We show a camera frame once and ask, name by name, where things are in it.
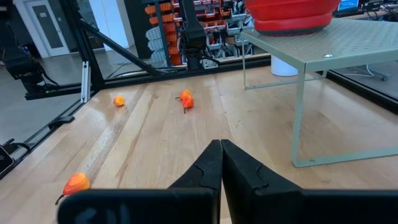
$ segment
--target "orange pepper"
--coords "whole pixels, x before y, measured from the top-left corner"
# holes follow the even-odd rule
[[[182,91],[180,93],[180,97],[176,97],[175,99],[180,99],[184,108],[184,113],[187,108],[193,108],[193,105],[195,104],[192,93],[189,90]]]
[[[84,173],[73,174],[69,178],[67,184],[63,188],[61,196],[57,199],[55,204],[58,205],[59,200],[65,195],[71,195],[81,190],[89,189],[90,185],[90,180],[88,180],[87,176]]]

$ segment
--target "wooden tabletop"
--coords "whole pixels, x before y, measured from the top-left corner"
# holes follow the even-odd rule
[[[248,82],[276,82],[269,67]],[[186,114],[175,100],[190,89]],[[126,105],[112,104],[122,95]],[[295,168],[295,85],[244,90],[242,71],[102,90],[0,181],[1,223],[56,223],[54,202],[84,172],[93,188],[167,188],[212,139],[230,139],[303,188],[396,189],[398,157]],[[396,115],[329,81],[306,83],[300,156],[398,144]],[[221,221],[230,223],[225,196]]]

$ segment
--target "white cylinder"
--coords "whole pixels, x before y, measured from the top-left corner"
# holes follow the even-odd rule
[[[297,69],[281,59],[271,55],[271,73],[282,77],[291,77],[299,73]]]

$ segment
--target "red plastic bowl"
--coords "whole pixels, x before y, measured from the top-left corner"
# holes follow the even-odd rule
[[[265,35],[300,35],[331,22],[341,0],[246,0],[254,28]]]

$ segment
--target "light green metal table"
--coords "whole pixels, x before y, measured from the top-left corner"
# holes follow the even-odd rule
[[[398,155],[398,146],[395,146],[312,159],[297,158],[305,81],[326,78],[327,71],[332,69],[398,60],[398,23],[333,19],[329,26],[315,34],[268,37],[255,30],[245,30],[241,33],[241,38],[289,63],[298,70],[297,81],[247,86],[243,55],[245,89],[297,83],[291,153],[292,162],[296,167]],[[323,71],[323,75],[305,79],[306,72],[317,71]]]

